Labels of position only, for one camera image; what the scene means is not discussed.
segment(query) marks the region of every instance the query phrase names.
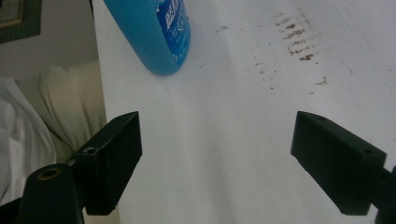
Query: blue bottle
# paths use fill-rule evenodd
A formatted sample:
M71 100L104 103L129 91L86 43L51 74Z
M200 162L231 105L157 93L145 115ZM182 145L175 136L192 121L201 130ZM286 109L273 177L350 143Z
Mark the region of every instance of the blue bottle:
M190 25L183 0L105 0L134 52L149 71L167 75L184 63Z

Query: picture frame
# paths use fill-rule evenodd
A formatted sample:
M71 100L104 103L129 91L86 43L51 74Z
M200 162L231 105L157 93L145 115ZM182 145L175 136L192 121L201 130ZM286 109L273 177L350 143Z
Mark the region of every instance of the picture frame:
M0 0L0 44L40 35L42 0Z

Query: stain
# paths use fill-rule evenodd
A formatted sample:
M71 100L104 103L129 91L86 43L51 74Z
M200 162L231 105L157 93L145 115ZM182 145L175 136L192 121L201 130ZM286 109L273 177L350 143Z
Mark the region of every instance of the stain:
M299 60L300 61L311 61L311 59L314 57L314 54L308 54L305 55L304 57L301 57Z
M327 85L327 78L324 77L323 81L315 83L316 86L325 86Z
M286 16L283 13L278 13L274 16L278 20L275 23L277 27L280 27L282 39L288 43L287 49L290 56L295 56L300 61L310 61L314 54L314 48L316 47L314 37L312 34L313 25L312 22L303 13L303 10L299 9L299 14Z
M228 30L228 26L222 25L222 26L220 27L220 29L216 31L216 33L220 32L220 31L223 31L223 30Z
M282 24L285 24L286 22L290 21L292 17L287 17L285 18L282 22L277 22L275 23L276 26L280 26Z
M301 49L301 48L299 48L299 49L292 49L291 46L288 46L288 50L289 50L290 55L293 56L293 54L299 54L299 53L301 53L301 52L303 52L303 51L309 50L309 46L307 46L307 47L305 47L305 48L303 48L303 49Z
M296 24L291 24L291 25L288 25L287 27L286 27L286 29L287 30L290 30L290 29L294 29L296 27Z
M286 37L283 37L284 40L286 39L291 39L293 37L295 37L296 35L302 35L305 32L305 30L297 30L297 31L293 31L293 33L288 34Z
M299 40L299 41L294 41L294 42L292 43L292 45L293 45L293 46L295 46L295 45L302 45L302 44L305 44L305 42L306 42L306 39L302 39L302 40Z

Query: white table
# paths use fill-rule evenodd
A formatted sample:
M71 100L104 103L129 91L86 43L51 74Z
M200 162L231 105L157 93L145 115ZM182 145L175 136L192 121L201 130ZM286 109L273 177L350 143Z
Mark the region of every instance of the white table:
M185 0L190 54L168 77L93 4L107 118L141 118L121 223L373 223L373 206L342 215L290 146L303 110L396 165L395 1Z

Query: white fabric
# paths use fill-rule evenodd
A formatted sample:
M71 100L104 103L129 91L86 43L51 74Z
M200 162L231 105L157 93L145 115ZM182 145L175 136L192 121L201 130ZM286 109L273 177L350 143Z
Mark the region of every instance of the white fabric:
M49 129L57 162L68 162L106 124L97 61L51 66L17 85Z
M11 78L0 78L0 205L23 194L26 178L56 162L50 132Z

